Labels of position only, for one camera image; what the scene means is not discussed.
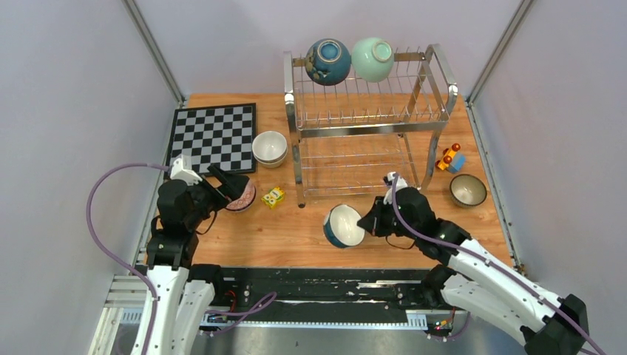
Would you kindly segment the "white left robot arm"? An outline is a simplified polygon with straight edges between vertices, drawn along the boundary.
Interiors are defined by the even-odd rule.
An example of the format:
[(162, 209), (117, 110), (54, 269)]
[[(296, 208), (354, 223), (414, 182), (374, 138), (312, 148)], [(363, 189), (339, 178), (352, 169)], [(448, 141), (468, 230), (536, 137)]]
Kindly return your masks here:
[(209, 171), (218, 187), (175, 164), (157, 191), (158, 216), (151, 223), (144, 274), (149, 287), (133, 354), (189, 354), (206, 309), (226, 298), (222, 268), (192, 262), (197, 228), (240, 199), (250, 179), (216, 166)]

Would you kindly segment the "cream bowl green leaf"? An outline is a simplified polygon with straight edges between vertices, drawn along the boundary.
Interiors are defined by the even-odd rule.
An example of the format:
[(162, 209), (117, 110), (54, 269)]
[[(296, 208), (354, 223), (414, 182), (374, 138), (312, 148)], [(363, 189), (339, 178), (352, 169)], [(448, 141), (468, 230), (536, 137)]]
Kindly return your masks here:
[(272, 160), (272, 161), (269, 161), (269, 160), (268, 161), (266, 161), (266, 160), (258, 160), (257, 162), (261, 166), (263, 166), (265, 168), (274, 169), (274, 168), (277, 168), (277, 167), (281, 166), (283, 164), (283, 162), (285, 161), (285, 159), (286, 159), (286, 155), (284, 155), (281, 158), (278, 158), (276, 160)]

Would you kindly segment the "dark patterned rim bowl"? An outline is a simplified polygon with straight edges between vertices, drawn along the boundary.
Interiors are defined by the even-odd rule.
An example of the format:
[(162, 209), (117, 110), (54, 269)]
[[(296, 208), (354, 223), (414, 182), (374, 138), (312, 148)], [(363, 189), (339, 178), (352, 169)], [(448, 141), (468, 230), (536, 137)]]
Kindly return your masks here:
[(462, 208), (480, 206), (488, 198), (486, 185), (476, 176), (456, 175), (449, 184), (450, 197), (455, 205)]

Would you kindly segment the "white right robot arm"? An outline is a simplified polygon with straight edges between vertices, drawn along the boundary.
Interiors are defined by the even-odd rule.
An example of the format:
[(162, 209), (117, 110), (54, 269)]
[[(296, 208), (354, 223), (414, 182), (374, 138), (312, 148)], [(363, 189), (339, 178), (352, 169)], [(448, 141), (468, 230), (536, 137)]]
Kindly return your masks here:
[(527, 354), (578, 354), (589, 341), (586, 304), (560, 297), (493, 257), (470, 233), (436, 217), (413, 187), (389, 190), (374, 200), (357, 226), (377, 237), (410, 237), (438, 265), (424, 279), (431, 308), (462, 308), (521, 344)]

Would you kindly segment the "steel two-tier dish rack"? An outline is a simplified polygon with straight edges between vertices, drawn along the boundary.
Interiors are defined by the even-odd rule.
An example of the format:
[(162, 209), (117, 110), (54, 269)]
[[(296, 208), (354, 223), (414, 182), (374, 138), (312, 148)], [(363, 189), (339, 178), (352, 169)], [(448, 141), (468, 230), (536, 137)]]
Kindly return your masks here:
[(458, 84), (440, 44), (396, 51), (391, 74), (370, 83), (350, 72), (316, 84), (306, 57), (283, 58), (285, 111), (299, 207), (318, 199), (380, 195), (388, 172), (426, 189)]

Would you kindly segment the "plain cream bowl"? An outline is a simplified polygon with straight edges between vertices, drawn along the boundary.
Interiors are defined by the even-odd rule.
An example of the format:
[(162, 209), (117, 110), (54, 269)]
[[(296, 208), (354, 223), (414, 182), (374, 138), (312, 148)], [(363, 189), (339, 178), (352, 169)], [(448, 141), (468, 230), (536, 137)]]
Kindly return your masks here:
[(263, 163), (282, 159), (288, 151), (286, 137), (277, 131), (265, 131), (258, 134), (252, 142), (254, 157)]

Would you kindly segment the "dark blue glazed bowl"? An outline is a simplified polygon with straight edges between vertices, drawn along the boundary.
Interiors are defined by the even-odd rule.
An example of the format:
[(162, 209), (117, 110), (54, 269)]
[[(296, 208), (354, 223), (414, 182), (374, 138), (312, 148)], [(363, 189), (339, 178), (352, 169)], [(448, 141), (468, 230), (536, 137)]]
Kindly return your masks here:
[(323, 38), (312, 44), (305, 55), (305, 72), (316, 84), (334, 86), (349, 75), (351, 57), (348, 48), (335, 38)]

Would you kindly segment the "teal white striped bowl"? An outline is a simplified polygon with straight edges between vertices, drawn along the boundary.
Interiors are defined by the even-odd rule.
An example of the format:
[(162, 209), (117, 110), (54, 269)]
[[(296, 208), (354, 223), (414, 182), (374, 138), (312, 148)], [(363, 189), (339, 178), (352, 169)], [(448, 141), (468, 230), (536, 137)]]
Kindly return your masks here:
[(346, 249), (358, 246), (365, 238), (365, 230), (356, 225), (362, 216), (352, 206), (339, 204), (334, 206), (325, 216), (323, 229), (330, 229), (331, 237), (327, 241), (339, 248)]

